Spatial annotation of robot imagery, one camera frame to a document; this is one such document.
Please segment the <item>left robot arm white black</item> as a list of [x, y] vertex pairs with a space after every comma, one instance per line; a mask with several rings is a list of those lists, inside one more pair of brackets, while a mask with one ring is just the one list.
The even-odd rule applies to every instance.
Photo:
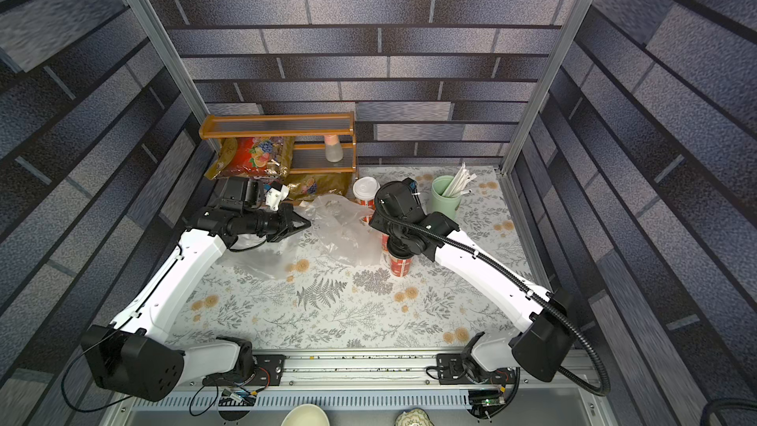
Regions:
[[246, 384], [256, 373], [250, 342], [236, 337], [193, 347], [170, 347], [171, 327], [207, 270], [242, 236], [282, 242], [311, 226], [283, 201], [263, 205], [256, 181], [233, 177], [212, 205], [201, 208], [170, 258], [109, 325], [92, 325], [82, 338], [95, 384], [107, 391], [157, 402], [184, 382]]

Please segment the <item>clear plastic carrier bag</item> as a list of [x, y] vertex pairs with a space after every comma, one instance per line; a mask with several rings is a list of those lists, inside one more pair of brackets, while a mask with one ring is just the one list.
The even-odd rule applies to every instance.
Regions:
[[323, 194], [300, 204], [297, 212], [311, 221], [307, 233], [335, 262], [369, 266], [382, 261], [382, 236], [366, 222], [374, 213], [370, 207], [341, 195]]

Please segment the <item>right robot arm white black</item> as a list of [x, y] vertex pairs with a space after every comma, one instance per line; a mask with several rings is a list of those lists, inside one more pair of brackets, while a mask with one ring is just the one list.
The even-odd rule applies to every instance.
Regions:
[[515, 367], [541, 382], [554, 379], [573, 346], [574, 336], [535, 301], [536, 297], [549, 299], [546, 288], [506, 267], [494, 266], [493, 256], [473, 242], [453, 219], [443, 213], [425, 212], [414, 179], [382, 185], [375, 205], [370, 226], [388, 236], [392, 256], [425, 256], [451, 270], [512, 324], [503, 331], [478, 333], [463, 348], [461, 369], [470, 382], [482, 383], [499, 369]]

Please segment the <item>red cup black lid front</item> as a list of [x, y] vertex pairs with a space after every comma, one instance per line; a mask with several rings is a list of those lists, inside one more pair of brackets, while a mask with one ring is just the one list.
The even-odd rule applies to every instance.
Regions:
[[388, 247], [388, 263], [390, 272], [395, 277], [404, 277], [410, 272], [414, 254], [401, 248]]

